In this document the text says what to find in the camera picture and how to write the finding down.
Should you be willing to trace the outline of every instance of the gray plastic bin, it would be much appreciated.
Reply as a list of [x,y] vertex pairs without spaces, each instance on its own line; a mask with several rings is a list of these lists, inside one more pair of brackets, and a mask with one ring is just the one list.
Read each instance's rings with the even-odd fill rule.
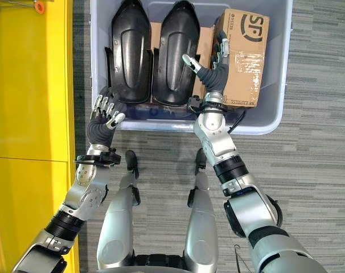
[[[142,0],[151,22],[162,22],[175,1]],[[199,22],[211,27],[224,9],[233,8],[270,16],[265,66],[257,107],[250,109],[234,134],[267,134],[279,125],[284,106],[293,0],[200,0],[191,1]],[[110,47],[110,24],[121,0],[91,0],[92,97],[107,85],[104,47]],[[192,132],[193,117],[172,107],[160,110],[133,106],[121,128],[125,130]]]

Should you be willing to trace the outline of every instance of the cardboard box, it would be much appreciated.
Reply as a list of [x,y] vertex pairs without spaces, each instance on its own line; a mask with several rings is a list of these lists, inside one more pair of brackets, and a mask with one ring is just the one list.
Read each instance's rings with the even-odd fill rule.
[[224,91],[226,105],[257,105],[268,29],[269,17],[234,9],[226,9],[217,21],[214,37],[224,30],[229,40],[229,75]]

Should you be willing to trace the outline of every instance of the silver robot leg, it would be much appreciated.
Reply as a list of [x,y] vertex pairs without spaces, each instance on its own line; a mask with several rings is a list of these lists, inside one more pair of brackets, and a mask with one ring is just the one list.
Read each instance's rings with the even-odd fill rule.
[[204,172],[196,175],[190,201],[192,211],[184,250],[186,265],[193,273],[214,273],[218,262],[218,236],[208,193],[208,179]]
[[109,204],[97,249],[99,269],[130,265],[133,255],[132,206],[136,205],[136,185],[134,174],[127,173]]

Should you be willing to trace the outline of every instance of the yellow panel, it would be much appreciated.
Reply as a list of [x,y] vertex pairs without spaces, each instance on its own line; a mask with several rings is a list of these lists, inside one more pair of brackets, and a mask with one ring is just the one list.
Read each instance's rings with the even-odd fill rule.
[[[0,158],[0,256],[6,272],[59,208],[66,182],[65,162]],[[66,272],[74,272],[70,265]]]
[[68,161],[66,6],[0,11],[0,157]]

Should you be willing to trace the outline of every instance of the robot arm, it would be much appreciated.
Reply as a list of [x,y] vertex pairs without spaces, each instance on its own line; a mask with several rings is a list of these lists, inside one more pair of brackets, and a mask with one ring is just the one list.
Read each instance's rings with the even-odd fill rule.
[[106,197],[109,168],[121,160],[115,149],[109,147],[116,126],[125,118],[118,97],[111,100],[107,92],[101,91],[93,107],[88,125],[91,145],[86,155],[77,157],[79,167],[73,185],[50,223],[16,264],[14,273],[63,272],[67,263],[62,255],[69,253],[84,222]]
[[256,272],[324,273],[324,268],[289,233],[280,228],[280,207],[258,186],[247,170],[225,127],[223,90],[228,78],[229,45],[224,32],[217,37],[219,51],[213,69],[184,55],[185,64],[207,87],[201,102],[192,97],[188,107],[198,113],[194,132],[229,200],[224,204],[232,230],[247,238]]

